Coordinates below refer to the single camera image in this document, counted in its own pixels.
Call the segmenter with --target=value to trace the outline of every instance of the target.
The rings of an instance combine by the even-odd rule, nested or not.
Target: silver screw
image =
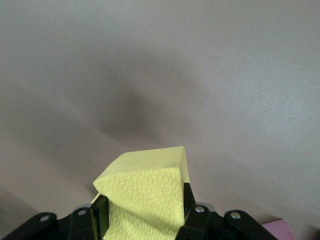
[[[87,212],[86,210],[80,210],[80,211],[78,212],[78,215],[79,215],[79,216],[85,215],[86,212]]]
[[[230,213],[230,216],[233,218],[233,219],[240,219],[241,216],[239,213],[233,211],[232,213]]]
[[[203,213],[205,211],[205,209],[202,206],[196,206],[195,210],[197,213]]]
[[[40,222],[45,222],[45,221],[47,221],[49,218],[50,218],[49,215],[45,215],[45,216],[43,216],[42,218],[40,218]]]

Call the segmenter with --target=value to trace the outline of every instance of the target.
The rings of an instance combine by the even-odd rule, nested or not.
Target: purple block
[[[262,225],[278,240],[297,240],[285,220],[280,219]]]

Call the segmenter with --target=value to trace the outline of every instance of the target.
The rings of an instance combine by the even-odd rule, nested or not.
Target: yellow sponge
[[[106,240],[174,240],[184,224],[183,146],[127,152],[93,182],[109,199]]]

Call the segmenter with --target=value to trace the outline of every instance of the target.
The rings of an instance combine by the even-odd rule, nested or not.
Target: screw head
[[[205,209],[202,206],[196,206],[195,210],[197,213],[203,213],[205,211]]]
[[[45,216],[43,216],[43,217],[40,218],[40,222],[45,222],[45,221],[47,221],[49,218],[50,218],[49,215],[45,215]]]
[[[230,216],[233,218],[233,219],[240,219],[241,216],[239,213],[237,213],[236,211],[233,211],[232,213],[230,213]]]
[[[78,212],[78,215],[79,215],[79,216],[85,215],[86,212],[87,212],[86,210],[80,210],[80,211]]]

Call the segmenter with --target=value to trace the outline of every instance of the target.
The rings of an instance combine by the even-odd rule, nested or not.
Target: sponge
[[[109,199],[105,240],[174,240],[184,224],[183,146],[127,152],[93,182]]]

